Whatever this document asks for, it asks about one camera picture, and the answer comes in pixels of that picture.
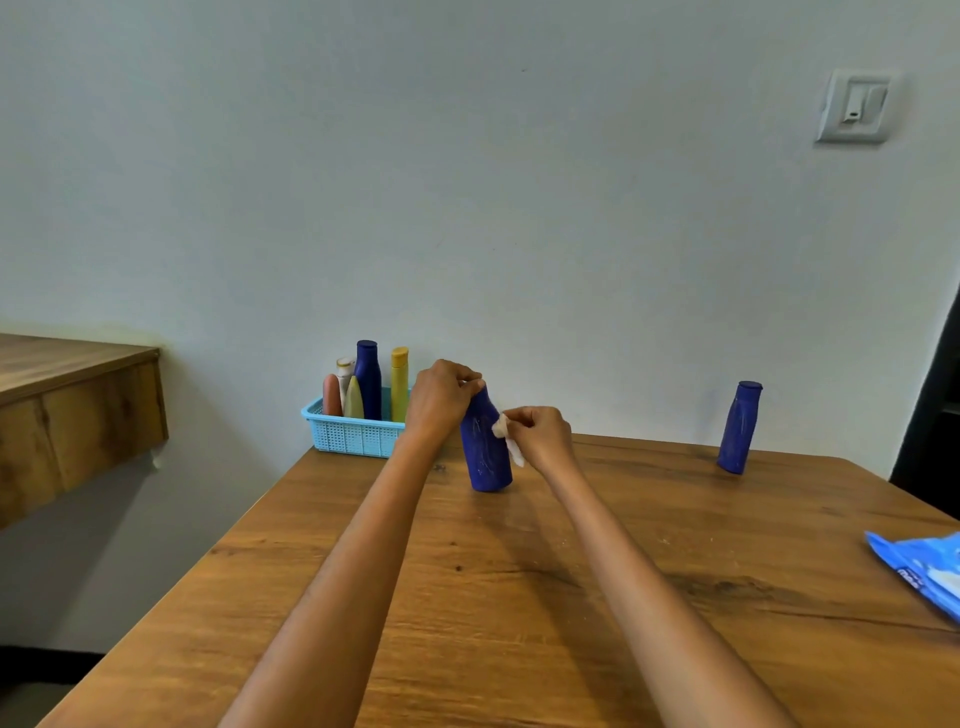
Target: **white bottle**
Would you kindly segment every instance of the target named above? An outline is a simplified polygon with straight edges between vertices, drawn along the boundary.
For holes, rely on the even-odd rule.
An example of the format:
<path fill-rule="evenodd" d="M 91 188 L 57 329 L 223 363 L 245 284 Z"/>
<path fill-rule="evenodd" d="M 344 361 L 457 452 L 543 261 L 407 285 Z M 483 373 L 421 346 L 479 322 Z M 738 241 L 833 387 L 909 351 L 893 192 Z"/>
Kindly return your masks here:
<path fill-rule="evenodd" d="M 340 381 L 340 401 L 347 406 L 347 387 L 350 384 L 350 378 L 353 376 L 353 368 L 357 360 L 353 356 L 345 356 L 337 359 L 337 379 Z"/>

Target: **yellow bottle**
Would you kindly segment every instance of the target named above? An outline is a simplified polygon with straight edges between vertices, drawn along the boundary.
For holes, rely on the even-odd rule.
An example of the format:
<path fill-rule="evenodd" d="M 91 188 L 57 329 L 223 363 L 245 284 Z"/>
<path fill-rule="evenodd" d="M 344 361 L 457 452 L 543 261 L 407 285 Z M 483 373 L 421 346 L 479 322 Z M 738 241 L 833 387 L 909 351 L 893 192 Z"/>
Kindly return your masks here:
<path fill-rule="evenodd" d="M 344 417 L 363 420 L 363 398 L 360 396 L 360 382 L 356 376 L 350 377 L 347 386 L 347 401 L 344 402 Z"/>
<path fill-rule="evenodd" d="M 395 423 L 407 421 L 407 401 L 410 399 L 410 350 L 397 347 L 390 353 L 390 419 Z"/>

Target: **wood grain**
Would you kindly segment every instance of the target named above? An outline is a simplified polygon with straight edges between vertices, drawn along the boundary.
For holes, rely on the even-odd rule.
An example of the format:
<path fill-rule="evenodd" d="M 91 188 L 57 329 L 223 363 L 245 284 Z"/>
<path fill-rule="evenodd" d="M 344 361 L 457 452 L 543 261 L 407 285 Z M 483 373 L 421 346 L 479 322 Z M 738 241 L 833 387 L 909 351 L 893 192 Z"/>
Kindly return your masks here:
<path fill-rule="evenodd" d="M 0 527 L 166 439 L 155 360 L 0 404 Z"/>
<path fill-rule="evenodd" d="M 154 347 L 0 333 L 0 404 L 158 358 Z"/>
<path fill-rule="evenodd" d="M 947 725 L 960 633 L 863 531 L 957 521 L 849 462 L 577 437 L 636 539 L 804 725 Z M 41 723 L 216 725 L 382 461 L 311 450 Z M 444 449 L 414 523 L 360 726 L 636 726 L 659 718 L 571 527 L 529 468 L 500 494 Z"/>

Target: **switch plate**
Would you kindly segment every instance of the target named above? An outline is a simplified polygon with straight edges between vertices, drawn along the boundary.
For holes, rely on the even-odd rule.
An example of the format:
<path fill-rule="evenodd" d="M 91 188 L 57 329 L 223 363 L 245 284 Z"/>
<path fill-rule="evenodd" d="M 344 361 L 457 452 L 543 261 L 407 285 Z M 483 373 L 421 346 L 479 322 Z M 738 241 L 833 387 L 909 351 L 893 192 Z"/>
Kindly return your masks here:
<path fill-rule="evenodd" d="M 817 141 L 883 143 L 893 131 L 902 93 L 899 71 L 833 71 Z"/>

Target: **hand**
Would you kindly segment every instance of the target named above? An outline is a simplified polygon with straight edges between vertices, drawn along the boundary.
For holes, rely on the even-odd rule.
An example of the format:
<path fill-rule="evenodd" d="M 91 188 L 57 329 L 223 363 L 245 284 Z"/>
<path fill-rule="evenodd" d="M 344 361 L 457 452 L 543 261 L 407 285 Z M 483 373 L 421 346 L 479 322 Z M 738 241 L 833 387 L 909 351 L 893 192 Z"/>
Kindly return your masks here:
<path fill-rule="evenodd" d="M 437 359 L 417 375 L 407 405 L 406 432 L 438 448 L 464 419 L 473 395 L 485 386 L 480 374 L 470 367 Z"/>
<path fill-rule="evenodd" d="M 518 407 L 508 409 L 507 429 L 510 439 L 520 446 L 523 457 L 530 461 L 543 477 L 561 474 L 564 470 L 579 470 L 573 454 L 570 423 L 556 407 Z"/>

